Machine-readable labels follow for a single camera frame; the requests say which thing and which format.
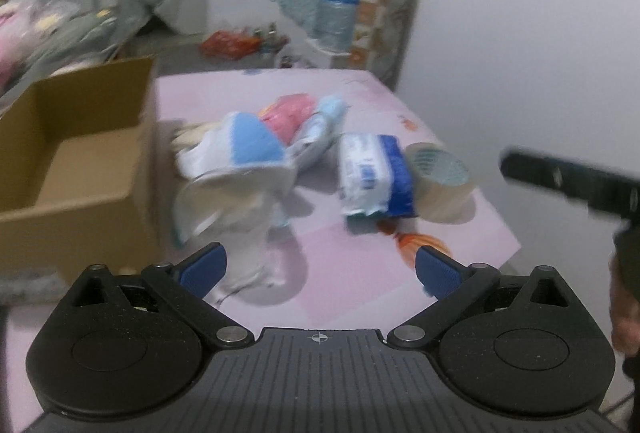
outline ridged gray surface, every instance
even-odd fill
[[[439,379],[424,355],[390,349],[374,331],[275,329],[265,330],[252,347],[215,355],[202,378],[160,411],[102,424],[48,415],[28,431],[619,432],[593,412],[553,421],[519,421],[475,408]]]

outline water bottle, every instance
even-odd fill
[[[320,0],[314,38],[325,50],[349,52],[360,0]]]

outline open cardboard box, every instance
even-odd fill
[[[153,61],[32,84],[0,118],[0,275],[159,258],[152,203]]]

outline table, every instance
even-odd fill
[[[368,72],[353,70],[246,70],[163,77],[158,80],[159,138],[156,168],[161,239],[165,259],[176,263],[194,247],[174,247],[170,207],[175,176],[168,143],[181,120],[208,122],[230,111],[257,112],[278,96],[307,92],[342,96],[351,106],[345,131],[396,135],[401,145],[438,143],[436,136]],[[302,329],[391,328],[435,299],[401,259],[393,237],[363,225],[346,227],[340,215],[335,157],[331,153],[301,175],[285,201],[288,229],[272,234],[268,254],[282,274],[273,288],[252,288],[226,299],[220,309],[259,336],[264,327]],[[447,244],[463,264],[501,267],[520,248],[481,191],[459,222],[407,222],[412,231]],[[10,311],[5,370],[10,431],[18,432],[40,413],[26,378],[24,358],[52,306]]]

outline human hand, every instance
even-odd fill
[[[611,271],[611,306],[609,314],[613,331],[613,347],[628,357],[640,350],[640,303],[622,283],[620,262],[614,256],[609,263]]]

